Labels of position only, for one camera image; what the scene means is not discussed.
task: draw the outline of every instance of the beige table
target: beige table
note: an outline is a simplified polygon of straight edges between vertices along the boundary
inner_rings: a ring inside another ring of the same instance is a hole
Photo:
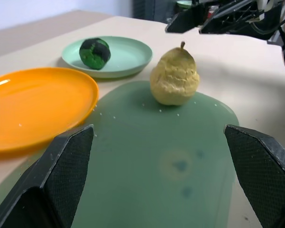
[[[285,67],[281,48],[242,36],[165,34],[158,22],[111,17],[33,46],[0,56],[0,75],[33,67],[66,66],[61,51],[89,36],[114,35],[141,40],[154,51],[151,63],[136,77],[98,81],[100,98],[129,81],[149,80],[151,69],[167,50],[185,41],[201,77],[199,92],[233,109],[240,125],[267,133],[285,146]],[[0,162],[0,183],[27,158]],[[233,186],[229,228],[260,228],[239,183]]]

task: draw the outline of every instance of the plate rim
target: plate rim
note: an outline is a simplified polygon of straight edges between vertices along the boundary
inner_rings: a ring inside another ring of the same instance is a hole
[[[125,70],[115,70],[115,71],[101,71],[101,70],[86,69],[86,68],[82,68],[82,67],[79,67],[79,66],[75,66],[75,65],[73,65],[73,64],[71,64],[71,63],[69,63],[68,61],[65,60],[65,57],[64,57],[65,54],[64,53],[66,52],[66,49],[68,47],[70,47],[71,45],[73,45],[74,43],[77,43],[79,41],[84,41],[86,39],[91,39],[91,38],[106,38],[106,37],[130,39],[130,40],[134,40],[136,42],[140,42],[140,43],[145,45],[150,50],[151,55],[150,55],[149,59],[144,62],[144,64],[140,64],[139,66],[134,66],[134,67],[131,67],[131,68],[125,69]],[[88,38],[78,39],[78,40],[68,44],[67,46],[64,47],[64,49],[63,49],[63,51],[61,53],[61,58],[63,59],[63,61],[65,63],[67,63],[68,65],[70,65],[71,67],[73,67],[75,69],[80,69],[80,70],[84,70],[84,71],[88,71],[88,72],[96,72],[96,73],[100,73],[100,74],[102,74],[102,73],[112,74],[112,73],[117,73],[117,72],[119,73],[119,72],[131,71],[131,70],[134,70],[134,69],[136,69],[138,67],[146,66],[148,63],[150,63],[150,61],[153,58],[153,51],[152,51],[152,48],[149,45],[147,45],[146,43],[144,43],[144,42],[142,42],[140,40],[137,40],[137,39],[133,39],[133,38],[129,38],[129,37],[121,37],[121,36],[98,36],[98,37],[88,37]]]
[[[7,74],[1,75],[0,78],[6,77],[6,76],[12,75],[12,74],[20,73],[20,72],[35,71],[35,70],[69,71],[69,72],[73,72],[73,73],[79,74],[79,75],[81,75],[82,77],[85,77],[87,80],[89,80],[91,82],[91,85],[93,85],[93,89],[92,90],[95,90],[95,93],[96,93],[96,98],[91,102],[90,108],[85,113],[85,115],[81,119],[79,119],[77,122],[73,122],[68,129],[64,130],[64,132],[69,130],[69,129],[72,129],[74,127],[77,127],[80,124],[82,124],[83,121],[91,114],[91,112],[93,111],[93,109],[96,106],[96,104],[98,102],[98,99],[99,99],[99,87],[98,87],[98,84],[96,83],[96,81],[91,76],[89,76],[88,74],[86,74],[86,73],[84,73],[82,71],[75,70],[75,69],[70,69],[70,68],[64,68],[64,67],[36,67],[36,68],[29,68],[29,69],[24,69],[24,70],[17,70],[17,71],[12,71],[12,72],[9,72]],[[57,135],[56,134],[52,134],[52,135],[50,135],[48,137],[45,137],[45,139],[40,140],[38,142],[28,143],[28,144],[25,144],[23,146],[10,147],[8,149],[0,149],[0,154],[14,154],[14,153],[17,153],[19,151],[22,152],[22,151],[29,150],[31,148],[37,148],[37,150],[38,150],[39,146],[41,146],[41,145],[43,145],[45,143],[50,142],[56,136],[58,136],[58,134]]]

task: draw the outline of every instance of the pear stem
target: pear stem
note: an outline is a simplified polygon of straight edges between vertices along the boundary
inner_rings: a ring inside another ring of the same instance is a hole
[[[185,42],[182,41],[181,44],[180,44],[181,49],[184,49],[184,46],[185,46]]]

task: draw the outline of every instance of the plate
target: plate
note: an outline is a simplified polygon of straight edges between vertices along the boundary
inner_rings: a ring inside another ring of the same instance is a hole
[[[36,68],[0,76],[0,153],[40,146],[82,123],[98,100],[87,74]]]
[[[75,69],[95,78],[117,78],[142,71],[152,59],[151,48],[136,39],[125,37],[97,37],[106,41],[110,47],[111,58],[101,70],[93,70],[84,65],[79,49],[85,39],[68,45],[62,52],[62,59]]]
[[[179,5],[179,7],[186,8],[186,9],[191,8],[191,5],[192,5],[191,0],[177,1],[176,3]]]

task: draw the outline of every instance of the light green plate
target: light green plate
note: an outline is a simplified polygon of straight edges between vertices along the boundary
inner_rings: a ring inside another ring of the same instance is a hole
[[[94,124],[88,174],[72,228],[226,228],[235,170],[225,124],[233,111],[196,93],[184,106],[158,104],[149,82],[105,95]],[[38,156],[0,186],[0,202]]]
[[[191,5],[192,5],[191,0],[181,0],[181,1],[177,1],[176,3],[178,4],[179,7],[182,7],[185,9],[191,8]]]
[[[142,71],[152,59],[151,48],[136,40],[125,37],[98,37],[110,47],[111,58],[101,70],[92,70],[80,59],[79,49],[85,39],[68,45],[62,52],[62,59],[71,67],[84,71],[95,78],[117,78]]]

